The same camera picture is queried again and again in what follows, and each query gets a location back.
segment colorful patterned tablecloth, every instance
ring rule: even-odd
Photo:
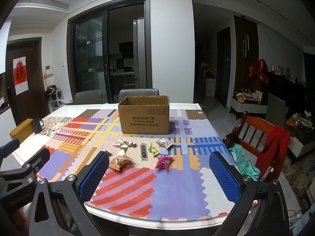
[[[66,121],[44,146],[50,160],[38,175],[50,182],[77,174],[101,150],[109,149],[111,159],[116,157],[119,149],[113,143],[120,138],[149,141],[157,149],[160,137],[175,143],[169,150],[160,150],[174,155],[169,171],[157,171],[157,159],[151,154],[148,161],[141,161],[139,147],[128,148],[132,163],[122,172],[109,168],[88,205],[150,221],[203,220],[232,209],[234,203],[226,199],[209,168],[209,155],[219,151],[228,163],[235,163],[201,110],[170,110],[169,135],[123,134],[118,110],[89,109]]]

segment green garment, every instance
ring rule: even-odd
[[[260,171],[254,167],[252,162],[246,157],[244,149],[241,145],[234,145],[229,149],[232,157],[236,163],[236,166],[242,175],[249,175],[255,181],[258,181]]]

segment red scarf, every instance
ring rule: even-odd
[[[264,149],[257,158],[255,167],[260,170],[260,176],[263,176],[271,164],[273,158],[279,155],[279,162],[274,168],[271,179],[278,179],[280,176],[290,139],[290,133],[283,128],[275,126],[272,132],[267,136]]]

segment bolt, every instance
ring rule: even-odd
[[[46,179],[45,179],[45,178],[41,178],[41,179],[38,181],[39,184],[44,184],[45,182],[46,182]]]
[[[278,179],[273,179],[273,181],[272,181],[275,185],[278,185],[278,184],[280,184],[280,182],[279,182],[279,180]]]
[[[251,179],[252,179],[249,175],[244,175],[243,178],[247,182],[251,181]]]
[[[67,180],[68,181],[72,181],[72,180],[74,180],[76,178],[76,175],[69,175],[69,176],[67,176]]]

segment blue gripper pad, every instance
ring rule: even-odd
[[[210,155],[209,166],[227,199],[236,204],[240,199],[239,184],[235,181],[234,177],[230,174],[229,170],[218,158],[216,153]]]
[[[0,147],[0,158],[7,158],[11,153],[19,148],[19,140],[13,139],[9,143]]]
[[[96,188],[98,187],[106,170],[108,169],[108,166],[108,154],[103,153],[79,186],[79,200],[82,203],[91,200]]]

